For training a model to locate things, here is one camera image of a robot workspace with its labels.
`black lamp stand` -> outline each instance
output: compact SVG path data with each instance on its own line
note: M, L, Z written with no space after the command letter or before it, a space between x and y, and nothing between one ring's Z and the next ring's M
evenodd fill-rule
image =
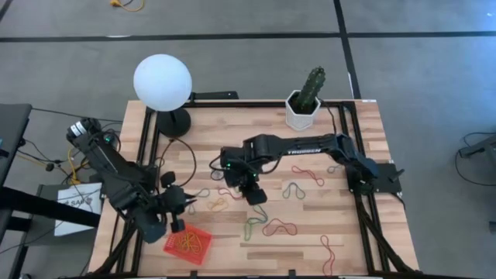
M184 108L178 108L170 112L157 112L157 127L165 136L178 138L189 131L191 117Z

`green rubber band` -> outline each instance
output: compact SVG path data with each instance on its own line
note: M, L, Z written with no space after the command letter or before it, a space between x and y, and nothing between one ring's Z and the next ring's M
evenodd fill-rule
M198 193L194 194L195 197L199 198L207 198L210 195L210 189L203 188Z
M254 225L264 224L269 220L269 216L267 215L267 213L264 211L264 209L261 206L255 205L253 207L253 210L256 213L262 215L263 219L258 218L258 217L250 217L246 220L245 225L244 225L244 230L245 230L244 239L245 239L245 241L250 241Z
M282 197L283 198L289 198L289 196L291 196L291 186L293 186L296 188L296 198L297 199L304 199L307 194L305 193L305 191L303 191L303 189L300 188L300 186L298 186L298 184L294 183L294 182L291 182L287 187L286 187L286 190L284 190L282 192Z

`gray carpet floor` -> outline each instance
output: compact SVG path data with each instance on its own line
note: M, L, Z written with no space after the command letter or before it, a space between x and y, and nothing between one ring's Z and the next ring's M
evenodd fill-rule
M496 30L496 2L489 0L341 2L348 33ZM0 21L0 38L262 32L339 32L333 1L147 0L142 11L129 13L107 1L14 0ZM350 39L362 98L377 99L392 157L406 169L401 184L408 224L426 273L496 274L496 235L488 228L496 220L496 188L463 181L453 164L465 134L496 132L495 47L494 36ZM322 65L327 82L321 97L352 98L340 38L0 41L0 102L122 119L127 101L136 99L136 65L155 53L184 61L197 92L286 98ZM48 157L64 158L65 129L73 121L33 112L26 138ZM26 150L34 153L31 146ZM460 169L476 181L496 182L483 154L460 161ZM63 178L15 160L5 185L35 193L38 184ZM0 250L19 240L19 233L8 232ZM43 279L78 275L91 248L86 238L32 247L23 271ZM9 271L14 254L0 254L0 273Z

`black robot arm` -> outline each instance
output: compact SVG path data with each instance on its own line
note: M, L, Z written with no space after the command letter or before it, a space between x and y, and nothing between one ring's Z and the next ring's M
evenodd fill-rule
M194 196L175 185L163 185L165 192L153 195L157 169L138 166L124 159L104 140L96 119L82 119L67 129L67 140L87 158L103 181L103 191L112 207L127 222L133 222L147 243L157 241L166 232L166 213L172 214L172 231L184 229L177 215L192 203Z
M376 163L357 152L353 141L343 134L326 134L282 139L274 135L258 135L243 141L243 147L223 147L220 164L229 187L239 187L250 205L267 201L258 186L258 175L275 170L283 156L327 153L338 164L353 171L356 180L369 184L378 176ZM277 161L273 169L263 171L263 165Z

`red plastic basket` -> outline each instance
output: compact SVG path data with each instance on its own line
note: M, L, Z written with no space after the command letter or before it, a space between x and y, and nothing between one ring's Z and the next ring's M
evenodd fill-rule
M167 238L164 252L190 263L202 265L211 241L210 233L186 224L184 231L173 233Z

